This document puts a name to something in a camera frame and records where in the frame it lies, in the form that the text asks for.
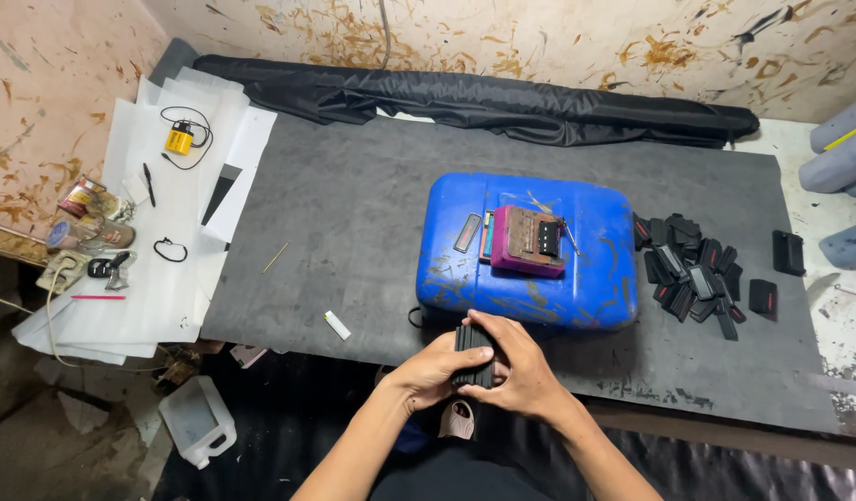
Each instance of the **blue plastic container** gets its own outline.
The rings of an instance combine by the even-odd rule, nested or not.
[[[469,214],[503,205],[564,216],[564,272],[556,278],[492,268],[478,260],[480,233],[454,250]],[[611,188],[535,177],[446,174],[432,186],[425,212],[415,295],[425,322],[461,319],[476,308],[555,331],[617,330],[638,313],[632,208]]]

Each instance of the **gray felt mat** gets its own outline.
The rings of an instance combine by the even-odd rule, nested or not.
[[[803,430],[838,432],[802,279],[772,269],[771,232],[790,230],[777,160],[631,142],[555,148],[433,124],[376,119],[318,126],[280,114],[262,156],[202,336],[398,365],[428,334],[406,318],[428,190],[483,171],[576,179],[622,191],[645,218],[682,212],[739,250],[739,342],[710,318],[684,324],[652,299],[639,266],[638,322],[606,336],[544,343],[572,392]],[[277,262],[262,270],[291,240]],[[748,311],[748,281],[779,287],[779,321]],[[323,320],[332,310],[353,335]]]

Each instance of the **black plastic sheet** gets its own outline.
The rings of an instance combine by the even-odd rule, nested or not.
[[[265,108],[362,125],[382,108],[551,146],[652,141],[721,148],[758,130],[749,109],[499,77],[380,71],[206,55],[196,70],[245,85]]]
[[[204,470],[173,450],[154,501],[178,495],[195,501],[289,499],[372,391],[377,370],[273,351],[240,369],[229,348],[204,357],[202,373],[211,376],[233,415],[236,443]],[[519,465],[553,499],[594,499],[551,429],[492,406],[471,405],[472,440],[487,455]],[[435,405],[417,413],[430,436],[437,436],[441,412],[442,405]],[[856,500],[854,470],[634,431],[604,432],[669,501]]]

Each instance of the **pink pen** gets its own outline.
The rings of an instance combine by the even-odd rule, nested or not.
[[[73,296],[74,300],[123,300],[125,296]]]

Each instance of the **hand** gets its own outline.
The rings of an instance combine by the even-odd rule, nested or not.
[[[452,395],[449,377],[455,371],[486,364],[491,359],[492,347],[456,351],[456,333],[446,333],[386,375],[379,387],[402,389],[412,414]]]
[[[576,401],[552,374],[542,349],[520,323],[473,309],[462,323],[483,326],[504,352],[500,359],[507,359],[508,366],[496,363],[502,365],[496,373],[505,379],[500,386],[488,390],[466,385],[458,389],[460,395],[546,422],[563,402]]]

